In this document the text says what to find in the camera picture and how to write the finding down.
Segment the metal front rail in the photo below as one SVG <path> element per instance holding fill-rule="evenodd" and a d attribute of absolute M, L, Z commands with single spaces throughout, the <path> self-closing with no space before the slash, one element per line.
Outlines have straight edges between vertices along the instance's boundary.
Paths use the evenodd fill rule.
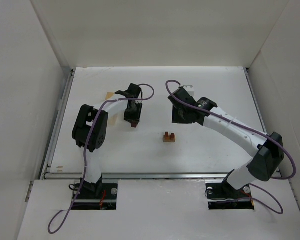
<path fill-rule="evenodd" d="M 104 179 L 223 179 L 226 173 L 103 173 Z M 46 173 L 45 180 L 79 179 L 80 173 Z"/>

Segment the light wooden box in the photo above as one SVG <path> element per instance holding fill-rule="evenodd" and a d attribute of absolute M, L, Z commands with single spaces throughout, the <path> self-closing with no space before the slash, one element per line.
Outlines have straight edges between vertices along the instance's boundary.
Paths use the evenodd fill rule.
<path fill-rule="evenodd" d="M 105 101 L 107 104 L 105 105 L 104 109 L 108 113 L 108 125 L 115 126 L 118 118 L 118 110 L 117 110 L 117 103 L 118 103 L 119 96 L 114 92 L 107 92 L 105 96 Z"/>

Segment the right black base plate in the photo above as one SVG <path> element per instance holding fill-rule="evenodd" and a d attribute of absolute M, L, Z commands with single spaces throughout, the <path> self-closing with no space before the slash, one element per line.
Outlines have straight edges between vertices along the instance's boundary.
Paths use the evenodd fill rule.
<path fill-rule="evenodd" d="M 207 182 L 204 195 L 208 199 L 209 210 L 254 210 L 250 185 L 239 190 L 222 182 Z"/>

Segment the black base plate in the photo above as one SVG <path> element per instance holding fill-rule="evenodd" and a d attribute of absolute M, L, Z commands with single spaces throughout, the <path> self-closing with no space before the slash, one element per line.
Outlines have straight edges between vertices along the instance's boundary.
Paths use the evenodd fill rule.
<path fill-rule="evenodd" d="M 222 182 L 207 182 L 204 195 L 208 199 L 209 210 L 254 210 L 250 185 L 239 190 Z"/>
<path fill-rule="evenodd" d="M 94 191 L 83 186 L 71 210 L 112 211 L 117 209 L 118 184 L 98 182 Z"/>

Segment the light tan wood block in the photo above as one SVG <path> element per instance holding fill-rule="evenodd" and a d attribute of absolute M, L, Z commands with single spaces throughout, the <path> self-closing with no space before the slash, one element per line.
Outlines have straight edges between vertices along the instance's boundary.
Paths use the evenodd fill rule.
<path fill-rule="evenodd" d="M 165 139 L 165 135 L 163 136 L 163 142 L 164 143 L 175 143 L 176 142 L 176 136 L 175 136 L 175 140 L 170 140 L 170 135 L 169 135 L 169 139 Z"/>

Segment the dark brown wood block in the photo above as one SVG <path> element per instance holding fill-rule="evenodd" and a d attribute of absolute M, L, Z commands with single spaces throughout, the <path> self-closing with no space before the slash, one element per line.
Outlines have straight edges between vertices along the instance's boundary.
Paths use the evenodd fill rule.
<path fill-rule="evenodd" d="M 137 128 L 138 123 L 133 121 L 133 122 L 130 123 L 130 125 L 131 125 L 132 128 Z"/>

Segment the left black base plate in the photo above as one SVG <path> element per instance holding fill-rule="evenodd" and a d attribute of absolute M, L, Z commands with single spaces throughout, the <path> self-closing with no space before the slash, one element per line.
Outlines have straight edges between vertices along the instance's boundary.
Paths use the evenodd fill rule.
<path fill-rule="evenodd" d="M 94 191 L 83 186 L 71 210 L 112 211 L 117 209 L 118 184 L 98 182 Z"/>

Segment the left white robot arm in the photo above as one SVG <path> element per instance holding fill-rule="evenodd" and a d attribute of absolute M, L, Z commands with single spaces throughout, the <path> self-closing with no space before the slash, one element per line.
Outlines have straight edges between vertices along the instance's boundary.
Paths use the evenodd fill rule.
<path fill-rule="evenodd" d="M 143 91 L 140 85 L 131 83 L 127 90 L 119 90 L 112 97 L 97 106 L 81 106 L 72 130 L 72 139 L 83 148 L 84 169 L 80 184 L 81 197 L 98 197 L 103 190 L 102 171 L 97 160 L 91 157 L 106 140 L 108 120 L 124 112 L 124 121 L 136 128 L 142 112 Z"/>

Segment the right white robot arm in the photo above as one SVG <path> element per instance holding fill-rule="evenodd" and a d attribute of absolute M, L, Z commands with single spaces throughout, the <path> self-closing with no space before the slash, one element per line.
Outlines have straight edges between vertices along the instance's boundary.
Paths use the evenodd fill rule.
<path fill-rule="evenodd" d="M 202 97 L 195 100 L 185 87 L 179 87 L 168 99 L 173 105 L 172 121 L 177 124 L 197 123 L 231 140 L 251 157 L 243 166 L 230 171 L 214 188 L 219 198 L 238 199 L 243 188 L 255 180 L 267 182 L 284 159 L 282 136 L 249 131 L 214 101 Z"/>

